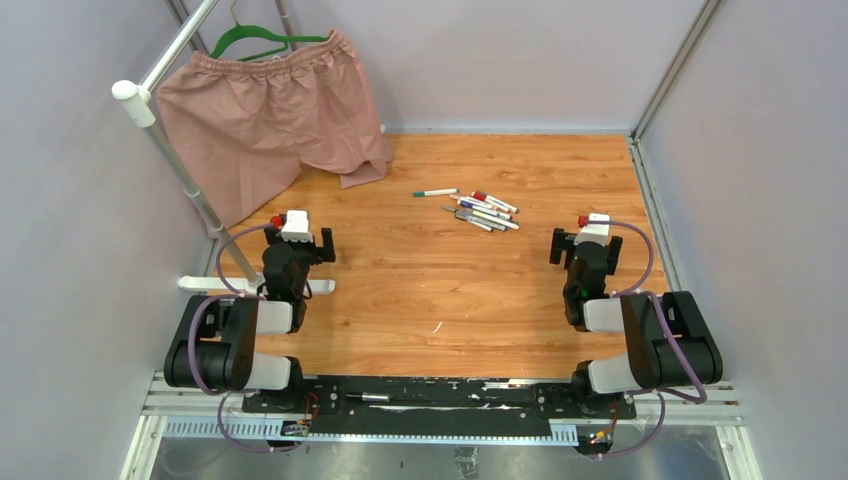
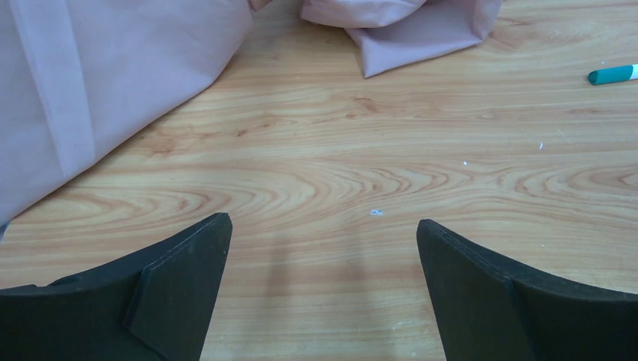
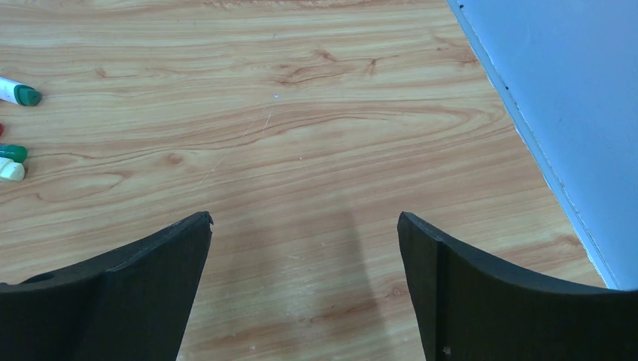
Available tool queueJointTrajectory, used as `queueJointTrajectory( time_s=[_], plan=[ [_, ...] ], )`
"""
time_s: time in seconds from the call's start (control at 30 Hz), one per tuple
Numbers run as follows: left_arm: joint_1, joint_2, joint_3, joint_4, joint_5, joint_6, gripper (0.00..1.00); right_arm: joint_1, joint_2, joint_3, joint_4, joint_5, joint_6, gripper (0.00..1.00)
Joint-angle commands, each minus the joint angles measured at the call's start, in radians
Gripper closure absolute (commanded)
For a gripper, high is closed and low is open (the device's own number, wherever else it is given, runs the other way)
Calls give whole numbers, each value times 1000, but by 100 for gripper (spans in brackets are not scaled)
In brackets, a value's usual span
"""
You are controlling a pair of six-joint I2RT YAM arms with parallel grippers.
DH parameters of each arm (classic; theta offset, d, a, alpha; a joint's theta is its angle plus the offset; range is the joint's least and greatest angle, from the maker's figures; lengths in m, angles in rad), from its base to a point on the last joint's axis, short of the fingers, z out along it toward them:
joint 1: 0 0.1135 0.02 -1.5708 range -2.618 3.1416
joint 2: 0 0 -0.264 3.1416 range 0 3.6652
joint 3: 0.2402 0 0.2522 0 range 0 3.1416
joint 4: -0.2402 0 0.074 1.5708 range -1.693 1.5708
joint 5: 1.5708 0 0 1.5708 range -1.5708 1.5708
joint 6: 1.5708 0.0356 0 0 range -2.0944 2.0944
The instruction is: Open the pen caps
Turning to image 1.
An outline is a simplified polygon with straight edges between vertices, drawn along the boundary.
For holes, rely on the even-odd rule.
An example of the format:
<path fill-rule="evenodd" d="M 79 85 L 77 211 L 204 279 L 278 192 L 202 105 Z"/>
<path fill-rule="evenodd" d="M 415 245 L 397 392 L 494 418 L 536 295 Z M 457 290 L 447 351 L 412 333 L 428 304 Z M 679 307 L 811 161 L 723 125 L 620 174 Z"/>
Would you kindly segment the green capped white marker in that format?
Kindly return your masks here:
<path fill-rule="evenodd" d="M 517 223 L 514 223 L 514 222 L 506 220 L 506 219 L 499 218 L 497 216 L 488 215 L 488 214 L 485 214 L 483 212 L 474 211 L 474 210 L 472 210 L 471 213 L 476 217 L 487 220 L 487 221 L 492 222 L 494 224 L 502 225 L 506 228 L 515 229 L 515 230 L 518 230 L 520 228 Z"/>

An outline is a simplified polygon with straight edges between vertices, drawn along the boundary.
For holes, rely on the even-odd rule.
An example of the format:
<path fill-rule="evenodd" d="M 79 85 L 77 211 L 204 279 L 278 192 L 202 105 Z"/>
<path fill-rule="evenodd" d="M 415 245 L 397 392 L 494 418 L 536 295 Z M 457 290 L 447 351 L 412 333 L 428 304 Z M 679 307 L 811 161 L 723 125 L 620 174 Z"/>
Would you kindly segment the red capped white marker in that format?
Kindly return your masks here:
<path fill-rule="evenodd" d="M 482 192 L 480 190 L 474 191 L 472 193 L 472 197 L 479 200 L 479 201 L 488 203 L 490 205 L 493 205 L 493 206 L 495 206 L 495 207 L 497 207 L 501 210 L 504 210 L 504 211 L 507 211 L 507 212 L 510 212 L 510 213 L 517 213 L 519 211 L 519 209 L 517 207 L 515 207 L 515 206 L 513 206 L 509 203 L 506 203 L 506 202 L 494 197 L 493 195 L 489 195 L 485 192 Z"/>

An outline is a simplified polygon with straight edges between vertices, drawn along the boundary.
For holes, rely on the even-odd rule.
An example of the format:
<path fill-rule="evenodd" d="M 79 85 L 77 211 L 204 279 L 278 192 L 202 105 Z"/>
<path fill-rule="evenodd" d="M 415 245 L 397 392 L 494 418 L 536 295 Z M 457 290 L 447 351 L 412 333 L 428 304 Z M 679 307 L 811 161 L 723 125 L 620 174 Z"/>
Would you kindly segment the teal capped white marker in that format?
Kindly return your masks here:
<path fill-rule="evenodd" d="M 446 188 L 446 189 L 415 191 L 415 192 L 413 192 L 412 196 L 414 198 L 423 198 L 423 197 L 431 197 L 431 196 L 452 195 L 452 194 L 457 194 L 458 192 L 459 192 L 458 188 Z"/>

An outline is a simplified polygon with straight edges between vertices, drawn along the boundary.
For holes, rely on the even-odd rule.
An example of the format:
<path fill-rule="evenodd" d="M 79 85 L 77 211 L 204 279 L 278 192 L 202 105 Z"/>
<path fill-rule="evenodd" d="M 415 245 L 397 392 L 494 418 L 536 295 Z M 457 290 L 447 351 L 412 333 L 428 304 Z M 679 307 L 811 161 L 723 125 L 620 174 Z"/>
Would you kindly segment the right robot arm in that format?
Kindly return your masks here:
<path fill-rule="evenodd" d="M 568 323 L 584 333 L 620 333 L 626 344 L 623 354 L 575 368 L 573 408 L 592 418 L 611 397 L 649 392 L 705 403 L 707 386 L 722 379 L 723 359 L 694 296 L 658 295 L 640 286 L 608 292 L 622 244 L 605 223 L 552 233 L 549 261 L 567 272 L 562 296 Z"/>

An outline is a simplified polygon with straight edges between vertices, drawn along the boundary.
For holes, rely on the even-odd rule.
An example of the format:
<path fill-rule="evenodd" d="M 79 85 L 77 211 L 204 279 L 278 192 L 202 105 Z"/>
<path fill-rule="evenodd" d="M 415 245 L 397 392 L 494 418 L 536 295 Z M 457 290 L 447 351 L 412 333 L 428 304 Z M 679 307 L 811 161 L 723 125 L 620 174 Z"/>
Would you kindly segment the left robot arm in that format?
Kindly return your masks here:
<path fill-rule="evenodd" d="M 302 369 L 294 357 L 256 350 L 261 335 L 287 335 L 301 329 L 308 301 L 332 292 L 308 279 L 315 265 L 333 263 L 333 231 L 321 230 L 322 244 L 285 238 L 264 228 L 269 245 L 262 255 L 263 277 L 246 293 L 194 295 L 185 308 L 166 353 L 164 379 L 172 388 L 199 389 L 208 395 L 268 390 L 268 400 L 283 413 L 298 411 L 306 400 Z"/>

